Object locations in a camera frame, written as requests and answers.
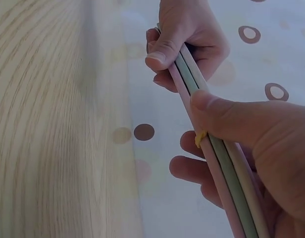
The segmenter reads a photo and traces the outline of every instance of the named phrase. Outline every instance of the dot pattern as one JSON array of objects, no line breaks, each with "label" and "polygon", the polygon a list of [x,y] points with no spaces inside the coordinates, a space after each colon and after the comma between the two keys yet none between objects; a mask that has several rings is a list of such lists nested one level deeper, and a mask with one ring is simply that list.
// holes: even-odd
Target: dot pattern
[{"label": "dot pattern", "polygon": [[[277,97],[276,95],[273,95],[272,87],[276,87],[276,88],[280,89],[283,92],[283,95],[281,97]],[[265,93],[266,93],[266,97],[271,101],[274,100],[274,101],[284,101],[284,102],[286,102],[289,99],[288,91],[284,87],[282,87],[281,85],[279,85],[277,83],[266,84]]]},{"label": "dot pattern", "polygon": [[113,132],[112,140],[115,144],[125,144],[132,137],[132,132],[126,127],[120,127]]},{"label": "dot pattern", "polygon": [[[245,30],[253,30],[255,33],[254,37],[253,38],[247,37],[245,35]],[[238,28],[238,34],[240,35],[241,39],[248,44],[255,44],[261,38],[260,32],[256,28],[251,26],[241,26],[240,28]]]},{"label": "dot pattern", "polygon": [[149,124],[140,124],[134,130],[134,136],[141,141],[152,139],[154,135],[154,128]]}]

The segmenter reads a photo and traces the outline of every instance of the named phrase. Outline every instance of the rubber band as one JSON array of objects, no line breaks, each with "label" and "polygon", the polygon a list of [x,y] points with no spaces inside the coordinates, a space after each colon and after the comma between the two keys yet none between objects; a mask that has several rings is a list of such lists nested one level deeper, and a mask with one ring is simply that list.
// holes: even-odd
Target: rubber band
[{"label": "rubber band", "polygon": [[200,143],[201,143],[202,139],[203,139],[204,137],[206,137],[206,134],[207,134],[206,131],[202,131],[201,133],[199,133],[199,134],[196,135],[194,141],[195,141],[195,144],[196,144],[196,146],[197,146],[198,148],[201,148]]}]

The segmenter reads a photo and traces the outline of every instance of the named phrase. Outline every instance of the wooden table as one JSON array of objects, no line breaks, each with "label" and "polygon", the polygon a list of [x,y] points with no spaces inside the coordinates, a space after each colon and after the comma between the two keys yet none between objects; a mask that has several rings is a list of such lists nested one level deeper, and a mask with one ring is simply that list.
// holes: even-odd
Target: wooden table
[{"label": "wooden table", "polygon": [[143,237],[119,2],[0,0],[0,238]]}]

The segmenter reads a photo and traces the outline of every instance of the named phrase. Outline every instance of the finger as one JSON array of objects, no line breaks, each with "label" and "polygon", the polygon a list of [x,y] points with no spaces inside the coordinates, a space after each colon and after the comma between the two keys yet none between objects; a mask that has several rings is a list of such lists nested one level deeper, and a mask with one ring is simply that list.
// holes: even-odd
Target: finger
[{"label": "finger", "polygon": [[176,88],[176,85],[174,84],[171,75],[168,70],[164,70],[159,72],[154,78],[154,83],[157,85],[166,88],[170,92],[177,93],[178,90]]},{"label": "finger", "polygon": [[147,43],[151,41],[157,41],[159,38],[159,32],[155,28],[151,28],[146,32]]},{"label": "finger", "polygon": [[195,144],[195,137],[196,133],[193,130],[185,132],[181,136],[180,146],[184,151],[204,159],[202,149],[199,149]]},{"label": "finger", "polygon": [[176,178],[201,184],[202,195],[216,206],[222,207],[213,177],[205,161],[177,156],[171,160],[169,168]]},{"label": "finger", "polygon": [[296,113],[296,107],[276,101],[232,102],[202,90],[191,98],[192,112],[202,128],[218,138],[236,141],[251,149],[274,126]]},{"label": "finger", "polygon": [[197,65],[206,81],[208,81],[217,68],[226,59],[228,53],[224,47],[195,47],[193,51],[193,58],[197,62]]},{"label": "finger", "polygon": [[209,202],[223,209],[223,204],[213,181],[205,181],[201,185],[201,193]]},{"label": "finger", "polygon": [[146,64],[152,70],[165,70],[177,58],[182,44],[191,30],[179,26],[165,27],[152,51],[146,57]]},{"label": "finger", "polygon": [[189,182],[203,184],[204,181],[213,181],[210,170],[205,161],[191,159],[185,156],[174,157],[169,165],[173,176]]},{"label": "finger", "polygon": [[253,158],[253,153],[252,153],[252,150],[244,145],[240,145],[243,153],[244,153],[244,156],[245,158],[247,159],[248,161],[248,165],[250,166],[251,170],[253,172],[257,172],[257,169],[256,169],[256,166],[255,166],[255,161],[254,161],[254,158]]}]

